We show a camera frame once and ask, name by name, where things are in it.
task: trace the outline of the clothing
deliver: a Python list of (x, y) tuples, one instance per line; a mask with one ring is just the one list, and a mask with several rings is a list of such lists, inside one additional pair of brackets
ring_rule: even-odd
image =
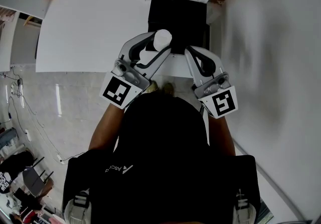
[(0, 193), (8, 193), (11, 183), (19, 173), (24, 171), (26, 166), (31, 166), (33, 162), (33, 155), (27, 151), (12, 155), (4, 160), (4, 162), (0, 164)]
[(6, 203), (6, 206), (8, 208), (10, 208), (13, 213), (19, 215), (19, 209), (21, 207), (21, 202), (18, 200), (16, 200), (15, 198), (13, 198), (13, 195), (11, 193), (8, 193), (6, 194), (6, 197), (7, 197), (7, 203)]
[(14, 193), (14, 196), (21, 201), (19, 213), (22, 222), (28, 224), (36, 220), (38, 215), (35, 210), (42, 208), (38, 200), (33, 195), (24, 193), (20, 188)]
[(38, 215), (31, 208), (22, 206), (20, 208), (20, 218), (22, 223), (30, 224), (38, 218)]
[[(259, 205), (255, 161), (213, 152), (193, 106), (143, 94), (125, 112), (114, 153), (91, 150), (69, 160), (63, 209), (90, 187), (92, 224), (231, 223), (240, 182)], [(238, 180), (240, 163), (246, 165), (246, 181)]]
[(49, 221), (51, 224), (62, 224), (60, 221), (58, 221), (56, 218), (49, 218)]

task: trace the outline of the floor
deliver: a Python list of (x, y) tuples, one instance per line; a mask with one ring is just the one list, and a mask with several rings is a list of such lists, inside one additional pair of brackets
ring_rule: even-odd
[[(19, 127), (10, 99), (13, 80), (9, 78), (0, 78), (0, 122), (8, 120), (9, 97), (12, 121), (3, 125), (7, 128), (15, 127), (20, 141), (36, 157), (45, 156), (41, 167), (48, 174), (54, 171), (52, 178), (55, 182), (54, 189), (45, 198), (45, 202), (52, 209), (60, 210), (67, 165), (62, 165), (57, 155), (67, 159), (87, 151), (96, 125), (108, 106), (98, 95), (105, 73), (36, 73), (34, 65), (17, 66), (14, 71), (23, 79), (23, 95), (26, 100), (21, 102), (15, 95), (13, 100), (22, 129), (28, 130), (31, 142)], [(12, 70), (7, 75), (15, 77)], [(191, 91), (192, 79), (155, 75), (153, 80), (159, 86), (167, 81), (173, 83), (176, 96), (200, 109), (201, 105)]]

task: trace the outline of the cable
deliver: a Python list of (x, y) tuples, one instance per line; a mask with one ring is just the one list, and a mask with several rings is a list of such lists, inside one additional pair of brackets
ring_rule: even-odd
[(80, 154), (76, 154), (76, 155), (74, 155), (74, 156), (70, 156), (70, 157), (68, 157), (67, 159), (64, 159), (64, 160), (62, 160), (62, 161), (63, 161), (63, 162), (64, 162), (64, 161), (67, 161), (67, 160), (69, 160), (70, 158), (74, 158), (74, 157), (79, 156), (79, 155), (84, 154), (84, 153), (85, 153), (85, 152), (80, 153)]
[(22, 96), (22, 97), (24, 98), (24, 100), (25, 100), (25, 102), (26, 102), (27, 106), (29, 107), (30, 111), (32, 112), (32, 114), (33, 114), (34, 116), (36, 116), (36, 115), (37, 115), (36, 113), (34, 113), (34, 112), (32, 111), (32, 109), (31, 109), (30, 105), (28, 104), (28, 102), (27, 102), (27, 100), (26, 100), (26, 98), (25, 98), (25, 96), (24, 96), (23, 94), (20, 94), (20, 96), (19, 96), (19, 95), (17, 95), (16, 93), (14, 93), (13, 95), (16, 95), (18, 98), (20, 98), (20, 96)]
[(15, 83), (14, 81), (12, 81), (11, 85), (12, 85), (12, 84), (15, 84), (16, 86), (18, 86), (17, 83)]
[(9, 99), (8, 99), (8, 104), (9, 104), (9, 105), (8, 105), (8, 113), (10, 114), (10, 112), (9, 112), (10, 98), (11, 98), (11, 100), (12, 100), (12, 102), (13, 102), (13, 104), (14, 104), (14, 108), (15, 108), (15, 110), (16, 110), (16, 114), (17, 114), (17, 119), (18, 119), (19, 126), (20, 126), (22, 132), (26, 135), (27, 133), (26, 133), (26, 132), (24, 131), (24, 129), (21, 127), (21, 124), (20, 124), (20, 121), (19, 121), (18, 112), (17, 112), (16, 106), (15, 106), (15, 101), (14, 101), (14, 99), (12, 98), (12, 96), (10, 96)]
[[(23, 86), (23, 80), (22, 80), (22, 78), (20, 78), (19, 75), (17, 75), (17, 76), (19, 77), (19, 80), (21, 80), (22, 86)], [(52, 155), (52, 153), (51, 153), (51, 149), (50, 149), (49, 145), (47, 144), (46, 139), (43, 137), (43, 135), (41, 134), (40, 130), (39, 130), (38, 127), (36, 126), (36, 124), (35, 124), (35, 122), (34, 122), (34, 120), (33, 120), (33, 118), (32, 118), (31, 113), (36, 117), (36, 120), (37, 120), (38, 125), (43, 129), (43, 131), (44, 131), (47, 139), (48, 139), (49, 142), (50, 142), (50, 144), (55, 148), (56, 153), (58, 153), (59, 155), (61, 155), (61, 153), (59, 152), (59, 150), (56, 148), (56, 146), (55, 146), (55, 145), (51, 142), (51, 140), (49, 139), (48, 134), (47, 134), (47, 132), (46, 132), (46, 130), (45, 130), (45, 128), (44, 128), (45, 126), (43, 126), (43, 125), (40, 124), (40, 122), (38, 121), (38, 118), (37, 118), (37, 114), (32, 111), (32, 109), (31, 109), (30, 105), (28, 104), (25, 96), (20, 92), (20, 89), (19, 89), (19, 88), (20, 88), (20, 86), (18, 86), (17, 93), (14, 93), (13, 95), (16, 95), (18, 98), (20, 98), (21, 96), (24, 98), (24, 100), (25, 100), (25, 102), (26, 102), (26, 104), (27, 104), (27, 110), (28, 110), (28, 113), (29, 113), (29, 115), (30, 115), (30, 118), (31, 118), (31, 120), (32, 120), (35, 128), (37, 129), (38, 133), (40, 134), (41, 138), (44, 140), (46, 146), (48, 147), (49, 153), (50, 153), (51, 157), (54, 159), (54, 161), (56, 161), (56, 162), (59, 163), (59, 164), (62, 164), (62, 161), (67, 161), (67, 160), (69, 160), (70, 158), (73, 158), (73, 157), (79, 156), (79, 155), (81, 155), (81, 154), (84, 154), (85, 152), (80, 153), (80, 154), (77, 154), (77, 155), (74, 155), (74, 156), (70, 156), (70, 157), (68, 157), (68, 158), (66, 158), (66, 159), (61, 160), (60, 162), (56, 160), (56, 158), (55, 158), (55, 157)]]
[(7, 77), (7, 78), (10, 78), (10, 79), (13, 79), (13, 80), (18, 80), (18, 79), (16, 79), (16, 78), (8, 77), (8, 76), (5, 75), (5, 74), (0, 74), (0, 76), (4, 76), (4, 77)]
[(12, 72), (14, 73), (14, 76), (15, 76), (15, 77), (16, 77), (16, 76), (18, 76), (18, 77), (19, 77), (19, 79), (21, 79), (19, 75), (16, 75), (16, 74), (15, 74), (14, 67), (12, 67)]
[(31, 117), (32, 123), (34, 124), (35, 128), (36, 128), (37, 131), (39, 132), (41, 138), (45, 141), (45, 144), (46, 144), (46, 146), (47, 146), (48, 149), (49, 149), (49, 153), (50, 153), (51, 157), (54, 159), (55, 162), (57, 162), (57, 163), (59, 163), (59, 164), (61, 165), (61, 162), (57, 161), (57, 160), (55, 159), (55, 157), (52, 155), (50, 147), (48, 146), (48, 144), (47, 144), (45, 138), (43, 137), (43, 135), (41, 134), (40, 130), (37, 128), (37, 126), (36, 126), (36, 124), (35, 124), (32, 116), (31, 116), (31, 114), (30, 114), (30, 117)]
[[(10, 121), (11, 121), (11, 120), (8, 120), (7, 122), (10, 122)], [(4, 124), (4, 123), (7, 123), (7, 122), (0, 122), (0, 125), (1, 125), (1, 124)]]

